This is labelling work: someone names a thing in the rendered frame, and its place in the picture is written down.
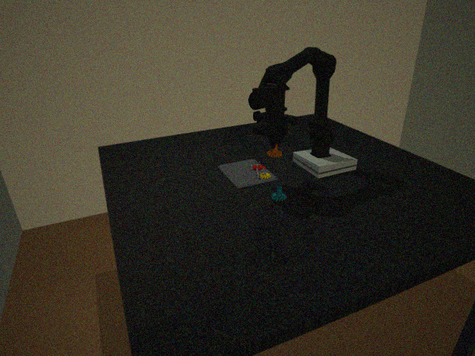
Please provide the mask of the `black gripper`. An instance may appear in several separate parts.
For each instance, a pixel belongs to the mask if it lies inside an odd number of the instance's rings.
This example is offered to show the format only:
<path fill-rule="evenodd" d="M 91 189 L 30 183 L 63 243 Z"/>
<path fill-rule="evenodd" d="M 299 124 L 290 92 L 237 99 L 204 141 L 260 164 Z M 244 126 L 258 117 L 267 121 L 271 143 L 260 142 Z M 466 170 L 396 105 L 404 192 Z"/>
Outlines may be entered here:
<path fill-rule="evenodd" d="M 298 124 L 298 118 L 293 115 L 284 114 L 287 111 L 285 105 L 283 106 L 269 106 L 265 108 L 268 111 L 268 124 L 258 123 L 252 127 L 252 132 L 261 136 L 268 136 L 270 145 L 275 149 L 283 140 L 289 128 L 286 126 L 288 122 L 292 125 Z"/>

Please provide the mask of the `teal gear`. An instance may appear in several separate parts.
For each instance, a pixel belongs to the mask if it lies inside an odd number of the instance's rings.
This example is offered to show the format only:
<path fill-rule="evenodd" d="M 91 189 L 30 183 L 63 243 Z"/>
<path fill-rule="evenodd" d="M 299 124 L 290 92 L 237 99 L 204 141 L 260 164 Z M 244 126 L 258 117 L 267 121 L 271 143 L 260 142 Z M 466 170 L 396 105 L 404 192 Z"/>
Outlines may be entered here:
<path fill-rule="evenodd" d="M 283 201 L 283 200 L 286 200 L 286 194 L 285 193 L 282 193 L 282 187 L 281 186 L 278 186 L 276 187 L 276 192 L 272 194 L 271 196 L 272 200 L 276 200 L 276 201 Z"/>

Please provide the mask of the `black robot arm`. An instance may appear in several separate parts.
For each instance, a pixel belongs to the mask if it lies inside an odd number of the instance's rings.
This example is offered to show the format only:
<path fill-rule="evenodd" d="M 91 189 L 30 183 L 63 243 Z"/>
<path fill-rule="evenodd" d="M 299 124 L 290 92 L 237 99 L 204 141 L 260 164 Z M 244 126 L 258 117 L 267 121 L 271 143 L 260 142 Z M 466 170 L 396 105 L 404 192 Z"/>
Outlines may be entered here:
<path fill-rule="evenodd" d="M 310 63 L 316 78 L 315 116 L 309 121 L 309 136 L 313 141 L 312 154 L 317 158 L 330 155 L 330 144 L 335 137 L 327 118 L 330 78 L 335 72 L 336 58 L 316 47 L 307 47 L 286 62 L 269 66 L 259 84 L 249 95 L 249 105 L 253 110 L 269 106 L 285 105 L 286 85 L 293 73 Z M 269 84 L 270 85 L 269 85 Z"/>

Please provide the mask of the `orange gear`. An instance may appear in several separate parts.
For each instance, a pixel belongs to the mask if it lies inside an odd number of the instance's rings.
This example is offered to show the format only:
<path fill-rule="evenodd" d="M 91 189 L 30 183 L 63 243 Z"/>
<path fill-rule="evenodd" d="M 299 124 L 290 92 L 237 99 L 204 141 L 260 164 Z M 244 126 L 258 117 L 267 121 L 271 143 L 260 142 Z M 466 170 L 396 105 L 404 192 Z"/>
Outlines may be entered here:
<path fill-rule="evenodd" d="M 276 144 L 275 149 L 272 149 L 271 151 L 267 152 L 267 155 L 270 157 L 280 157 L 282 156 L 282 152 L 278 151 L 278 144 Z"/>

